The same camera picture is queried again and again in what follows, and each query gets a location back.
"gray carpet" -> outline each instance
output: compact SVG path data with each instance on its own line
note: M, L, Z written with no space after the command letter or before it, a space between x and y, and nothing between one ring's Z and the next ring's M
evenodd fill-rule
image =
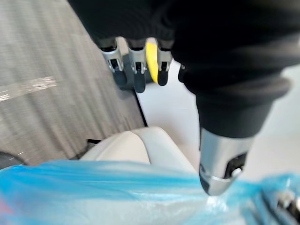
M0 150L35 165L143 127L65 0L0 0Z

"white seat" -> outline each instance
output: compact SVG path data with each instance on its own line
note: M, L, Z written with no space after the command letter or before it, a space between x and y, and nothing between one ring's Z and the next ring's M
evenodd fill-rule
M159 127L116 134L97 144L80 160L133 161L196 172L170 136Z

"blue plastic bag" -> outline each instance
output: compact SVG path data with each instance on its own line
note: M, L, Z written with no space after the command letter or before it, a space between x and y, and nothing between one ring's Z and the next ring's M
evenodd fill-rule
M237 181L214 197L197 174L139 163L18 165L0 171L0 224L279 224L269 206L274 193L298 195L299 186L296 175Z

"white floor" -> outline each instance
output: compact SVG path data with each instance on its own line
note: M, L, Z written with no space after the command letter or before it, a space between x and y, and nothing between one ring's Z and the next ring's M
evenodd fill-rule
M149 126L163 128L197 168L199 120L195 97L177 79L179 63L173 61L169 82L160 87L147 85L138 94ZM248 155L241 179L258 180L278 173L300 173L300 66L284 72L293 89L278 100Z

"robotic hand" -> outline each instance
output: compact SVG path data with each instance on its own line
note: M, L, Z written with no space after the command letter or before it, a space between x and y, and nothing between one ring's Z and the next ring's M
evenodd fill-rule
M115 38L129 47L137 92L145 89L145 40L158 42L158 83L172 56L196 95L202 187L223 193L242 172L254 136L275 99L289 89L283 68L299 63L298 0L68 0L120 83Z

